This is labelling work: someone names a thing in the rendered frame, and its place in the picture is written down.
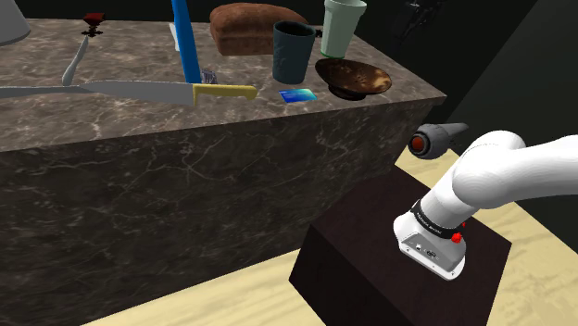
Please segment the long grey flat utensil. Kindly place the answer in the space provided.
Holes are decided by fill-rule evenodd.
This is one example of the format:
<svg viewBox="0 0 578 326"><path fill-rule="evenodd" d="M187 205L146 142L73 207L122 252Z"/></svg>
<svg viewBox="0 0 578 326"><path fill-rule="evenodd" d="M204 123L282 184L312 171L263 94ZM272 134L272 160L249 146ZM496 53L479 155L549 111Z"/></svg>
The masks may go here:
<svg viewBox="0 0 578 326"><path fill-rule="evenodd" d="M36 94L90 94L80 86L2 86L0 99L30 96Z"/></svg>

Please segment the brown bread loaf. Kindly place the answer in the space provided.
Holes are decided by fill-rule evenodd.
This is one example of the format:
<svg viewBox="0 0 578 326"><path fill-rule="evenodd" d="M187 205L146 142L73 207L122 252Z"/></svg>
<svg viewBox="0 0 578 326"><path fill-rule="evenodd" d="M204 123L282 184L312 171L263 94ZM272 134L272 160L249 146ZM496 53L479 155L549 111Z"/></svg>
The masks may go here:
<svg viewBox="0 0 578 326"><path fill-rule="evenodd" d="M232 3L214 8L210 32L223 56L273 54L273 26L287 20L308 24L294 10L269 4Z"/></svg>

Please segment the blue card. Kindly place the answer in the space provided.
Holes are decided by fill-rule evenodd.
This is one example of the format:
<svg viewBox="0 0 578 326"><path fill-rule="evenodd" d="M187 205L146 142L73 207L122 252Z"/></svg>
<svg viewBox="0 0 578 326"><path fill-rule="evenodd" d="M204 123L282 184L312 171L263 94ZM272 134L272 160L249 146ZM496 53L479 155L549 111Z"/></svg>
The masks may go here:
<svg viewBox="0 0 578 326"><path fill-rule="evenodd" d="M285 103L316 100L317 96L309 89L287 89L279 92Z"/></svg>

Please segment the tall blue stick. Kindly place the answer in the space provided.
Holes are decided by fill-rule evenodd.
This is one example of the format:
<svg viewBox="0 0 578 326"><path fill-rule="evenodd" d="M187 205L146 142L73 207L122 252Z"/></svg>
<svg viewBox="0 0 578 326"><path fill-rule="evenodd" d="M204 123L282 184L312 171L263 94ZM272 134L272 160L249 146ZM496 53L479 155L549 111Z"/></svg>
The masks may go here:
<svg viewBox="0 0 578 326"><path fill-rule="evenodd" d="M188 83L200 83L202 81L201 70L187 0L171 0L171 5L185 80Z"/></svg>

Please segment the dark robot stand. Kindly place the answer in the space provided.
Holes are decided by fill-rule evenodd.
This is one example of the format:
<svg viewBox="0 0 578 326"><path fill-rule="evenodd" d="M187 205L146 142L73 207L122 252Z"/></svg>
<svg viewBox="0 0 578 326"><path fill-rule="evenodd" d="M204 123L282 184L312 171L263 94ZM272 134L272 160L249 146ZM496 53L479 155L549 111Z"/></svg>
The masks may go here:
<svg viewBox="0 0 578 326"><path fill-rule="evenodd" d="M289 281L326 326L486 326L511 243L469 218L462 273L430 272L400 252L393 231L428 190L393 168L311 224Z"/></svg>

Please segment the white cone shaped object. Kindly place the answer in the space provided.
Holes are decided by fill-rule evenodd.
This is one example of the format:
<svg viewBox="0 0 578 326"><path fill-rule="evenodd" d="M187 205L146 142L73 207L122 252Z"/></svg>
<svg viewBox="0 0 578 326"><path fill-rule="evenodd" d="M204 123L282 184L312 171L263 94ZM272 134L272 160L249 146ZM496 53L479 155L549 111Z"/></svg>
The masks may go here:
<svg viewBox="0 0 578 326"><path fill-rule="evenodd" d="M31 32L15 0L0 0L0 46L14 44Z"/></svg>

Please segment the pale green cup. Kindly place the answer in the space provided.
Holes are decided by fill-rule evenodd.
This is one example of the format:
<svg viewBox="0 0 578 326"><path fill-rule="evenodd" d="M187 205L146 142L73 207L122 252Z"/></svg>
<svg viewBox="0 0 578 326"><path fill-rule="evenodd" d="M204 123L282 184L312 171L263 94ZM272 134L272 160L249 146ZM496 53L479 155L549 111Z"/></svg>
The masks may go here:
<svg viewBox="0 0 578 326"><path fill-rule="evenodd" d="M363 0L324 0L324 8L320 52L329 58L344 58L367 4Z"/></svg>

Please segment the brown bowl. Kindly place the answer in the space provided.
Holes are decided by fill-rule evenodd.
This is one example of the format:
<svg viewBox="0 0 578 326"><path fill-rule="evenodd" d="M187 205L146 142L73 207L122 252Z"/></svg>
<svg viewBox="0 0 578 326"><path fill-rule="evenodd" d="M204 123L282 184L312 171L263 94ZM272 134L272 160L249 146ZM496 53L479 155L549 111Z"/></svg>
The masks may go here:
<svg viewBox="0 0 578 326"><path fill-rule="evenodd" d="M315 64L315 70L335 96L360 101L367 95L382 94L392 86L390 76L382 69L366 63L324 58Z"/></svg>

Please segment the dark blue cup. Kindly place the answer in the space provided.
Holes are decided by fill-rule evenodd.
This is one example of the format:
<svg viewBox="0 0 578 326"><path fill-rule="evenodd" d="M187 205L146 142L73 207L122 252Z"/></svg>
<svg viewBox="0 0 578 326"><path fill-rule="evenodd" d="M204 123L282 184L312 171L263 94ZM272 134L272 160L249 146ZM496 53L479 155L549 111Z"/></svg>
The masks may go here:
<svg viewBox="0 0 578 326"><path fill-rule="evenodd" d="M272 77L284 84L300 84L306 76L316 30L295 21L279 21L273 26Z"/></svg>

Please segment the yellow handled kitchen knife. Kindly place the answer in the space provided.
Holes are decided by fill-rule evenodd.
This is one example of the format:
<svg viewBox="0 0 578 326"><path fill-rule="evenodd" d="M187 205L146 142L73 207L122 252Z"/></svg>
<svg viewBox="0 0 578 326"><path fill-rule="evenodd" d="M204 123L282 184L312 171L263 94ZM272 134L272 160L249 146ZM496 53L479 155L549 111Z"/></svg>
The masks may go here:
<svg viewBox="0 0 578 326"><path fill-rule="evenodd" d="M189 106L197 104L200 94L243 96L247 100L254 99L258 94L252 85L168 81L91 81L82 84L81 88L100 94Z"/></svg>

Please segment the small red black ornament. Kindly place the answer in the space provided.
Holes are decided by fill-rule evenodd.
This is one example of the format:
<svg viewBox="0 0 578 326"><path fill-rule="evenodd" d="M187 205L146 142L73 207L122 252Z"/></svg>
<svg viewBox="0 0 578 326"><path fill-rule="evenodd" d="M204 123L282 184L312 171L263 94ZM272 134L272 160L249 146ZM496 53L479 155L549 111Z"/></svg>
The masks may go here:
<svg viewBox="0 0 578 326"><path fill-rule="evenodd" d="M106 15L104 13L86 13L83 20L89 25L87 31L83 31L82 34L88 37L95 37L103 32L98 30L98 26L106 20Z"/></svg>

